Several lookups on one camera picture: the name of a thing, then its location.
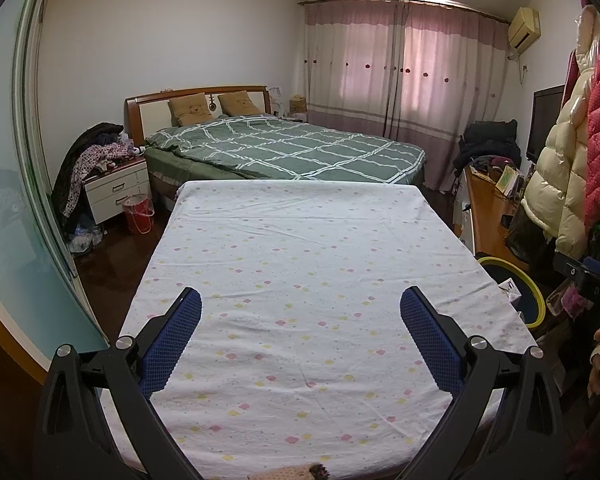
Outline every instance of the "silver screw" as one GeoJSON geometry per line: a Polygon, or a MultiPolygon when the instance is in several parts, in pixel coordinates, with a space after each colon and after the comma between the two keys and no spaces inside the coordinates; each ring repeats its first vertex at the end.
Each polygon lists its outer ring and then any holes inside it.
{"type": "Polygon", "coordinates": [[[126,350],[133,343],[134,343],[133,338],[129,337],[128,335],[123,335],[122,337],[118,338],[118,340],[116,341],[116,348],[118,350],[126,350]]]}
{"type": "Polygon", "coordinates": [[[538,348],[537,346],[532,346],[529,350],[529,353],[532,357],[535,357],[536,359],[542,359],[542,356],[544,355],[542,349],[538,348]]]}
{"type": "Polygon", "coordinates": [[[487,340],[479,335],[471,338],[471,346],[476,350],[484,350],[487,348],[487,340]]]}
{"type": "Polygon", "coordinates": [[[71,347],[69,345],[62,345],[58,347],[56,354],[58,357],[65,357],[71,353],[71,347]]]}

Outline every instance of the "yellow rim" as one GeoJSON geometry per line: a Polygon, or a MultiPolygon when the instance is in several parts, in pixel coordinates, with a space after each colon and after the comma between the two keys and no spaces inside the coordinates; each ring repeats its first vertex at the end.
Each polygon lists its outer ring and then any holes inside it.
{"type": "Polygon", "coordinates": [[[509,269],[511,272],[513,272],[517,277],[519,277],[523,282],[525,282],[529,286],[531,292],[536,298],[536,303],[538,304],[538,318],[533,323],[525,323],[525,325],[529,329],[540,326],[540,324],[544,321],[544,299],[542,298],[542,293],[540,292],[540,289],[534,283],[534,280],[532,280],[525,272],[517,268],[514,264],[509,263],[507,260],[503,260],[502,258],[496,258],[495,256],[485,256],[483,258],[478,259],[478,263],[481,265],[498,264],[501,267],[505,267],[506,269],[509,269]]]}

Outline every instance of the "frosted glass panel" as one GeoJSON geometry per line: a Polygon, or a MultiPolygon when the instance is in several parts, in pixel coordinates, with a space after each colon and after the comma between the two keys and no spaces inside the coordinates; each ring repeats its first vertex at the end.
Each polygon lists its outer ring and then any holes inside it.
{"type": "Polygon", "coordinates": [[[24,195],[11,118],[11,66],[24,0],[0,8],[0,302],[47,357],[62,343],[79,351],[105,346],[61,279],[24,195]]]}

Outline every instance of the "wooden headboard frame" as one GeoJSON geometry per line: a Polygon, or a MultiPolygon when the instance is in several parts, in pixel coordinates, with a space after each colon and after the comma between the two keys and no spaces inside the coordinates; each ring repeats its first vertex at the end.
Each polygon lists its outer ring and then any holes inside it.
{"type": "Polygon", "coordinates": [[[201,94],[217,95],[229,92],[262,92],[264,97],[264,111],[271,113],[271,103],[269,101],[269,92],[266,86],[209,86],[207,88],[187,88],[185,90],[167,90],[155,94],[130,97],[125,101],[125,118],[128,125],[128,135],[134,140],[136,146],[144,145],[144,130],[142,129],[142,117],[140,115],[140,105],[146,103],[155,103],[158,101],[167,101],[174,97],[184,97],[187,95],[201,94]]]}

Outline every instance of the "red bucket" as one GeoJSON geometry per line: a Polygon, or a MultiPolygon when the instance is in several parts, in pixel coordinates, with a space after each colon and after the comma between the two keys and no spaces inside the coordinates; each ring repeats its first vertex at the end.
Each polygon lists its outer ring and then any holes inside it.
{"type": "Polygon", "coordinates": [[[154,225],[154,203],[145,194],[132,195],[122,203],[126,224],[136,235],[144,235],[154,225]]]}

